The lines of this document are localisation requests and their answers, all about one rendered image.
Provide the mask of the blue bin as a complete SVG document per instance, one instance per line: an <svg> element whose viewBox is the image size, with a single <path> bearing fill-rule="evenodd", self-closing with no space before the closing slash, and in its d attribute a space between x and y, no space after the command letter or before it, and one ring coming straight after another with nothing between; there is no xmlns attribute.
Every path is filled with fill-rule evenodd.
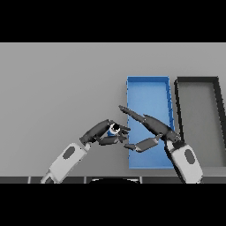
<svg viewBox="0 0 226 226"><path fill-rule="evenodd" d="M149 115L175 129L168 76L128 76L127 108L140 115ZM172 169L173 165L164 150L164 142L143 153L129 151L130 170Z"/></svg>

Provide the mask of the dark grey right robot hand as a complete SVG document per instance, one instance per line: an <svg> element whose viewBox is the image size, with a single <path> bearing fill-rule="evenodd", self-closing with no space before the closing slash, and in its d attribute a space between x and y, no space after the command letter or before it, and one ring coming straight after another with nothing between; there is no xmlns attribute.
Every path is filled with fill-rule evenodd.
<svg viewBox="0 0 226 226"><path fill-rule="evenodd" d="M178 141L180 141L180 136L173 129L171 129L169 126L167 126L157 118L151 117L147 114L139 115L135 111L121 105L119 105L119 108L123 113L129 115L134 120L143 124L151 133L155 135L154 138L147 138L136 144L125 144L125 148L135 150L138 153L142 153L149 148L157 146L160 139L162 141L169 140L172 143L177 143Z"/></svg>

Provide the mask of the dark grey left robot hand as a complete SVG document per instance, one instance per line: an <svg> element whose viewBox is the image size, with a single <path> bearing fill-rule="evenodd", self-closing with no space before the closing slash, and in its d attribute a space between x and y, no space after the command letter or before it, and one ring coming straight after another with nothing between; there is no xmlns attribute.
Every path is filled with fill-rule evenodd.
<svg viewBox="0 0 226 226"><path fill-rule="evenodd" d="M112 124L118 126L120 131L116 136L110 137L107 134L107 131ZM129 127L120 125L113 120L106 119L88 130L82 137L79 138L79 140L84 146L87 143L95 142L98 142L100 146L113 145L126 140L125 135L128 133L128 131L130 131Z"/></svg>

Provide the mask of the dark grey bin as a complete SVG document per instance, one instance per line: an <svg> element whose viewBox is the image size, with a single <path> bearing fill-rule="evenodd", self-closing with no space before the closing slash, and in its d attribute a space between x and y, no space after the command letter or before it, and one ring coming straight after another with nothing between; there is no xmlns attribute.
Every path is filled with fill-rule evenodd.
<svg viewBox="0 0 226 226"><path fill-rule="evenodd" d="M226 114L218 77L177 77L179 131L203 168L226 167Z"/></svg>

